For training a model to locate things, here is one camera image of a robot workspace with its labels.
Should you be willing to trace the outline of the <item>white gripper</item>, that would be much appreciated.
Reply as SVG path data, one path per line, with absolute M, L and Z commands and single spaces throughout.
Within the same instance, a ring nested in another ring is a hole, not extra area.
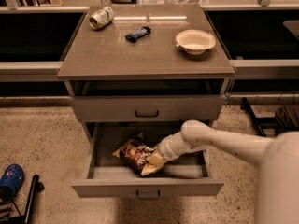
M 143 167 L 141 175 L 157 173 L 167 161 L 175 160 L 186 153 L 201 151 L 205 147 L 205 142 L 197 140 L 194 135 L 188 136 L 183 132 L 169 135 L 157 145 L 157 150 L 148 155 L 147 164 Z

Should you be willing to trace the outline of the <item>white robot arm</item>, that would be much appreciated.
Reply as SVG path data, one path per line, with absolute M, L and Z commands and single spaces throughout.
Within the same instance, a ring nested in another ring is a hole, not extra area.
M 147 165 L 156 172 L 165 163 L 206 146 L 259 168 L 255 224 L 299 224 L 299 132 L 268 138 L 215 130 L 188 120 L 154 148 Z

